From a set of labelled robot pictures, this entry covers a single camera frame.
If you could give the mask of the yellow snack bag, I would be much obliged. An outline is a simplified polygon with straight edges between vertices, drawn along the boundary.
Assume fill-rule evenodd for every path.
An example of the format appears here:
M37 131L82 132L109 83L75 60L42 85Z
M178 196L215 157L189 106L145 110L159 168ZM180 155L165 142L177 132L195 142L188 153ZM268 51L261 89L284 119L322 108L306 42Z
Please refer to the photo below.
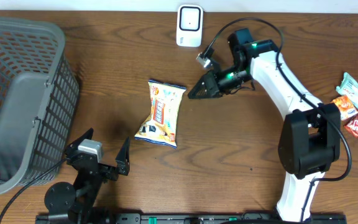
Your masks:
M186 88L149 80L150 115L141 124L135 139L177 148L177 120Z

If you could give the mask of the teal wet wipes pack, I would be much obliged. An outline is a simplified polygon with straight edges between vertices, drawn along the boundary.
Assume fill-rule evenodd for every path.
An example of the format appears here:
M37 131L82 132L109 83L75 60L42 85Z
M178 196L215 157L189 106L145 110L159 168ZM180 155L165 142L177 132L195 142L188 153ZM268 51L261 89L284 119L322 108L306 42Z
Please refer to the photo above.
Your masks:
M358 83L349 73L344 72L342 82L336 87L336 91L342 96L346 95L358 109Z

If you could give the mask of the small orange sachet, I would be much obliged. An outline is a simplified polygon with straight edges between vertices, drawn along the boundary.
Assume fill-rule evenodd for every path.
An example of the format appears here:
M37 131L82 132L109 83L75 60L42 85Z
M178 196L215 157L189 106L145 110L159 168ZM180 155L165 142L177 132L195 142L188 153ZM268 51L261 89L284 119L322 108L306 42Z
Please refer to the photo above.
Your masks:
M341 120L345 121L358 113L358 109L353 105L348 96L339 96L331 101L339 109Z

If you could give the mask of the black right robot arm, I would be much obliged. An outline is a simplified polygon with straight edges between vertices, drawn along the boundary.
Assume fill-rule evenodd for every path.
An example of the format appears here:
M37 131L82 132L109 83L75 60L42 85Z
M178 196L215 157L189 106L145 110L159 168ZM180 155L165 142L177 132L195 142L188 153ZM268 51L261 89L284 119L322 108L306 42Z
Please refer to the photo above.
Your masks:
M307 221L315 185L339 159L340 112L300 83L272 40L254 40L248 29L240 29L227 41L233 66L221 70L212 58L213 49L200 53L196 59L208 72L188 97L219 98L234 94L246 82L258 82L264 88L283 118L278 155L286 174L276 210L283 221Z

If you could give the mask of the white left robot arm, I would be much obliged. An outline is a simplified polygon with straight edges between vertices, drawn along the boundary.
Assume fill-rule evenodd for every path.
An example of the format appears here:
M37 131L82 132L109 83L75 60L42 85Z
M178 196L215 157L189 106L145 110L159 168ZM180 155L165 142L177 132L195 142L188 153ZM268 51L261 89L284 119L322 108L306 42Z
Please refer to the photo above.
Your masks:
M66 162L77 172L74 183L58 182L46 192L46 215L37 215L36 223L116 223L116 217L107 208L95 207L101 186L117 181L130 171L130 139L126 138L116 156L116 165L101 163L103 147L92 140L90 128L65 149Z

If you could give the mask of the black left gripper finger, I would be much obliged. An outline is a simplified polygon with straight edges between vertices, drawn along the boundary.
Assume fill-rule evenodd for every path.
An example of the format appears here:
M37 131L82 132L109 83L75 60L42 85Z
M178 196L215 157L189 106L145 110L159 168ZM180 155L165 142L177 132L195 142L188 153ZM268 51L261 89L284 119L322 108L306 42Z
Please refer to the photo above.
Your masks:
M82 136L74 140L73 142L69 143L65 148L65 152L73 152L78 149L78 146L85 140L85 139L92 139L93 137L93 128L89 128Z
M116 156L117 173L125 176L127 176L130 171L129 147L130 147L130 139L126 138L124 144L122 145L120 151Z

